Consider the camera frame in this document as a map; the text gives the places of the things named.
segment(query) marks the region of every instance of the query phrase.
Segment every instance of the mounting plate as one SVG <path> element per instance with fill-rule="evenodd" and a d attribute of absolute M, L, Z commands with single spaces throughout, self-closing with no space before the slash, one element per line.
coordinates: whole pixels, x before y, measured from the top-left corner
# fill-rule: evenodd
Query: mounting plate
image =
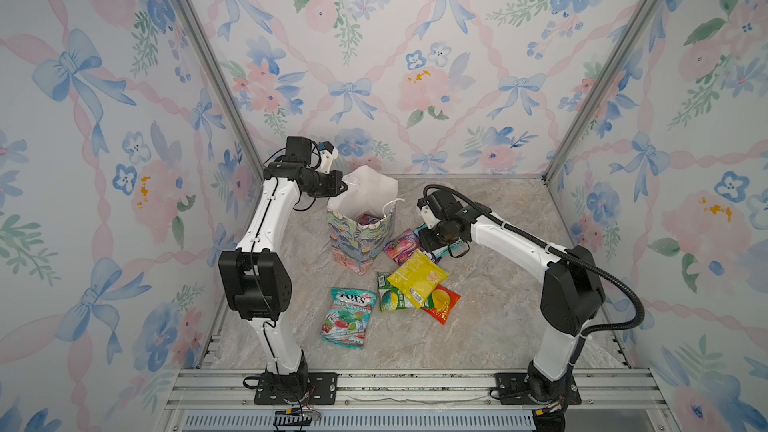
<path fill-rule="evenodd" d="M 494 374 L 494 378 L 496 379 L 496 387 L 502 392 L 504 390 L 514 390 L 515 388 L 521 388 L 524 386 L 525 377 L 527 375 L 527 372 L 499 372 Z M 578 392 L 578 388 L 576 390 L 573 389 L 576 386 L 573 376 L 571 376 L 570 380 L 568 381 L 568 386 L 571 388 L 571 393 L 568 396 L 568 404 L 580 405 L 581 395 Z M 525 392 L 518 397 L 505 397 L 501 400 L 501 402 L 502 405 L 535 405 L 538 403 Z"/>
<path fill-rule="evenodd" d="M 310 387 L 312 395 L 309 405 L 333 405 L 336 402 L 336 381 L 339 374 L 333 372 L 310 372 Z M 262 387 L 261 381 L 256 385 L 256 405 L 290 405 L 296 403 L 296 396 L 288 390 L 278 390 Z"/>

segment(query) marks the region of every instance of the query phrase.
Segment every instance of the gift bag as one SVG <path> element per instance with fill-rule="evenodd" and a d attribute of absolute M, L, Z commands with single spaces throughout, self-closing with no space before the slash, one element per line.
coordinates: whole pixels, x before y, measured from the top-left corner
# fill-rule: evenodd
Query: gift bag
<path fill-rule="evenodd" d="M 395 228 L 397 180 L 373 170 L 367 165 L 344 175 L 348 189 L 328 199 L 333 259 L 341 265 L 363 274 L 373 259 L 389 242 Z M 360 225 L 363 215 L 378 217 L 378 221 Z"/>

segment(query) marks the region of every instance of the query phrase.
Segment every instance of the floor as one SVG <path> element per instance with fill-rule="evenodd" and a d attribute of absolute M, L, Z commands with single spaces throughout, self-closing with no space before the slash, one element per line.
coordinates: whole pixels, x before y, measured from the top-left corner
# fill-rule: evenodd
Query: floor
<path fill-rule="evenodd" d="M 399 180 L 396 234 L 421 221 L 416 200 L 429 183 L 449 185 L 490 206 L 510 223 L 546 241 L 571 245 L 542 181 L 536 179 Z M 343 348 L 320 339 L 331 305 L 332 287 L 376 292 L 376 272 L 395 271 L 396 263 L 379 254 L 371 269 L 358 275 L 333 261 L 325 201 L 294 212 L 283 239 L 283 264 L 293 280 L 286 312 L 310 368 L 526 368 L 544 331 L 539 312 L 542 286 L 530 273 L 490 249 L 474 245 L 465 257 L 445 257 L 450 273 L 443 282 L 462 299 L 442 325 L 420 310 L 380 312 L 374 307 L 363 349 Z M 213 368 L 264 367 L 266 356 L 256 331 L 236 312 L 227 311 Z M 577 368 L 622 368 L 611 332 L 596 332 Z"/>

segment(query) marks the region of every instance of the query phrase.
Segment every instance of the vent grille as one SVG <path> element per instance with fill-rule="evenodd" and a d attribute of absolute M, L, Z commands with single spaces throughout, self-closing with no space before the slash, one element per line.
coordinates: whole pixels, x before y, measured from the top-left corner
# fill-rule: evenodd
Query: vent grille
<path fill-rule="evenodd" d="M 183 432 L 298 430 L 298 418 L 272 410 L 189 410 Z M 534 430 L 530 410 L 324 410 L 304 430 Z"/>

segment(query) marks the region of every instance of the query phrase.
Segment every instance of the floral wallpaper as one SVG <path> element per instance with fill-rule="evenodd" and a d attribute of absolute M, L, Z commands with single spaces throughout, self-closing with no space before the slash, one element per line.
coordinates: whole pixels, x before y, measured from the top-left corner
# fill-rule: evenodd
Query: floral wallpaper
<path fill-rule="evenodd" d="M 305 135 L 346 171 L 472 175 L 547 168 L 638 4 L 191 1 L 262 157 Z"/>
<path fill-rule="evenodd" d="M 0 8 L 0 431 L 152 430 L 254 177 L 168 0 Z"/>
<path fill-rule="evenodd" d="M 550 181 L 686 432 L 768 430 L 766 1 L 664 0 Z"/>

